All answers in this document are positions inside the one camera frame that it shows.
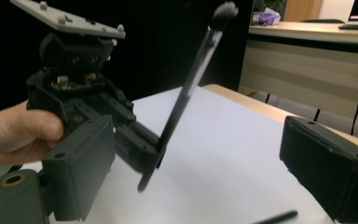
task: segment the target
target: white table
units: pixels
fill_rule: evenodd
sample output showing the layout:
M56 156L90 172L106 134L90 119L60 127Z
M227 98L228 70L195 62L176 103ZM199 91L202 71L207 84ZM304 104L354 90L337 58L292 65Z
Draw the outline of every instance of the white table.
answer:
M138 120L160 134L178 94L135 101ZM243 224L292 209L298 216L286 223L333 223L280 161L282 127L196 88L146 190L137 191L141 176L117 157L85 223ZM51 223L61 222L51 217Z

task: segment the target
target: human hand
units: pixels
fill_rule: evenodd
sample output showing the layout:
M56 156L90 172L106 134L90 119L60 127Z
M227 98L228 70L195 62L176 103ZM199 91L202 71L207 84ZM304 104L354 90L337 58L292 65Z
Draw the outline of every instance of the human hand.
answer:
M27 110L26 101L0 111L0 162L40 161L63 136L61 120L45 110Z

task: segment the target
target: brush bristles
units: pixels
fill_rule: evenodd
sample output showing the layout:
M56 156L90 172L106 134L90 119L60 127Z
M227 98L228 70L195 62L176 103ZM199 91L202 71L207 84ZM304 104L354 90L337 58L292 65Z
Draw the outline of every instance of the brush bristles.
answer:
M238 14L238 9L233 2L225 2L220 5L213 14L211 28L218 31L225 31L229 22Z

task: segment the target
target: floor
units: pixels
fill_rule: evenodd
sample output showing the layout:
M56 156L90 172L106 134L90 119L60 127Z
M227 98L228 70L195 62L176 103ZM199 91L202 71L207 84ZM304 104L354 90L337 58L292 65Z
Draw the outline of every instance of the floor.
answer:
M268 98L268 94L262 91L256 91L249 96L261 102L266 102ZM268 98L268 104L299 115L300 117L312 120L315 119L315 115L318 110L318 108L302 105L275 95L270 95ZM320 111L316 121L344 133L351 133L353 119L345 118L327 111ZM358 120L355 122L353 135L358 137Z

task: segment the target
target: black curtain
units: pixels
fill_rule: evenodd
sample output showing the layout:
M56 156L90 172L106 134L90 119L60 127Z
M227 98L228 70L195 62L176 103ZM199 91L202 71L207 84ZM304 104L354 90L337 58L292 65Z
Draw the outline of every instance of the black curtain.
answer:
M102 73L131 100L180 87L214 10L224 0L49 0L48 5L109 26L124 25ZM200 85L239 87L253 1L234 1L228 26ZM43 66L39 45L51 31L43 22L0 3L0 110L27 99L26 79Z

